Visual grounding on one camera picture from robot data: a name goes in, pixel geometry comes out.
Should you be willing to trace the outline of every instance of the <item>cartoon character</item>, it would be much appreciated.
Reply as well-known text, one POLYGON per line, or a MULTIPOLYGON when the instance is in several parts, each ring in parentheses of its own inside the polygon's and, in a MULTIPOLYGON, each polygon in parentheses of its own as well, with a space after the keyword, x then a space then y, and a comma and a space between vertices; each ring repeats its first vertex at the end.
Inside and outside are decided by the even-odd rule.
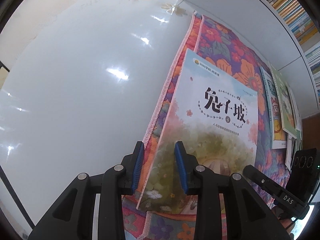
POLYGON ((271 104, 272 104, 272 112, 273 116, 279 116, 280 115, 280 108, 279 108, 279 101, 278 98, 271 97, 271 104))
POLYGON ((278 119, 274 119, 274 131, 275 131, 275 138, 274 140, 277 141, 285 141, 285 132, 282 130, 281 122, 278 119))

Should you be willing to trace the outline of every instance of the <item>book cover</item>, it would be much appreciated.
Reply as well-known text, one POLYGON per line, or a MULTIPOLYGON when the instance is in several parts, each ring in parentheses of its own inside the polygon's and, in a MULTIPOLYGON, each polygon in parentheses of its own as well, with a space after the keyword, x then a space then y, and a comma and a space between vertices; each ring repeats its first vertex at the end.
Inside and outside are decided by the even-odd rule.
POLYGON ((289 171, 291 171, 292 150, 293 150, 294 144, 295 144, 294 138, 291 135, 288 135, 287 152, 285 155, 285 166, 288 168, 289 171))
POLYGON ((272 66, 270 69, 279 99, 282 129, 293 138, 297 138, 288 88, 283 82, 281 74, 272 66))
POLYGON ((258 137, 257 92, 187 50, 138 208, 196 214, 196 196, 186 196, 175 168, 174 146, 215 172, 242 173, 254 165, 258 137))
POLYGON ((292 92, 291 87, 287 86, 287 88, 288 88, 289 96, 290 96, 290 99, 291 99, 291 102, 292 102, 292 105, 293 105, 293 112, 294 112, 294 116, 293 117, 294 117, 295 128, 296 128, 296 130, 301 131, 302 130, 302 125, 301 125, 301 117, 300 117, 298 105, 297 105, 297 102, 296 102, 296 99, 294 97, 294 94, 292 92))
POLYGON ((260 67, 264 87, 266 89, 269 119, 270 119, 270 134, 272 135, 271 148, 281 149, 287 147, 287 133, 282 129, 281 114, 279 107, 278 95, 276 92, 275 83, 267 71, 260 67))

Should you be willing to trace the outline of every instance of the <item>wooden floor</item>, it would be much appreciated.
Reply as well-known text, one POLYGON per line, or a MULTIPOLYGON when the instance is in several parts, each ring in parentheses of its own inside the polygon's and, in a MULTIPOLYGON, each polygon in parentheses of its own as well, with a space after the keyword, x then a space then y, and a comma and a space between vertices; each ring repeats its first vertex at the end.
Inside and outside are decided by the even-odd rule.
POLYGON ((320 150, 320 114, 302 120, 303 149, 320 150))

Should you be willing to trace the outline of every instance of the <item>book spine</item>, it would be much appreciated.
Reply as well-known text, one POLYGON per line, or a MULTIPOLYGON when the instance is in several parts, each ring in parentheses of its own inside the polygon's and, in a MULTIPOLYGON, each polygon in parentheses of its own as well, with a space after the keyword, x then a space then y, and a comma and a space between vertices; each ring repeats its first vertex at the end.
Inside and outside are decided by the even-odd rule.
POLYGON ((270 102, 270 98, 271 98, 271 94, 270 94, 270 91, 269 91, 269 85, 268 85, 268 81, 267 81, 267 78, 265 76, 265 73, 264 73, 264 69, 263 67, 260 67, 260 71, 261 71, 261 75, 262 75, 262 79, 263 79, 263 83, 264 83, 264 88, 265 88, 265 91, 266 91, 266 96, 267 96, 267 101, 268 101, 268 109, 269 109, 269 122, 270 122, 270 134, 272 136, 272 139, 271 139, 271 149, 273 147, 273 138, 274 138, 274 125, 273 125, 273 115, 272 115, 272 106, 271 106, 271 102, 270 102))
POLYGON ((276 91, 277 91, 277 95, 278 95, 278 99, 279 99, 279 108, 280 108, 280 115, 281 115, 281 123, 282 123, 282 129, 284 128, 284 115, 283 115, 283 108, 282 108, 282 104, 280 103, 280 93, 279 93, 279 87, 277 85, 276 82, 276 75, 274 73, 274 70, 272 68, 270 68, 271 70, 271 74, 272 74, 272 78, 274 80, 275 83, 275 87, 276 87, 276 91))

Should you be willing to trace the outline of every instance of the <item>cartoon lion illustration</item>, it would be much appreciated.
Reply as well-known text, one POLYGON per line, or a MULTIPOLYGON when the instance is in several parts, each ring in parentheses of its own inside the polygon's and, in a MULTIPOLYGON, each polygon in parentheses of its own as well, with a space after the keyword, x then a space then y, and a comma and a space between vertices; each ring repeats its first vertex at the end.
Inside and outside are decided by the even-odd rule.
POLYGON ((274 119, 275 140, 285 141, 285 132, 282 130, 281 122, 278 119, 274 119))

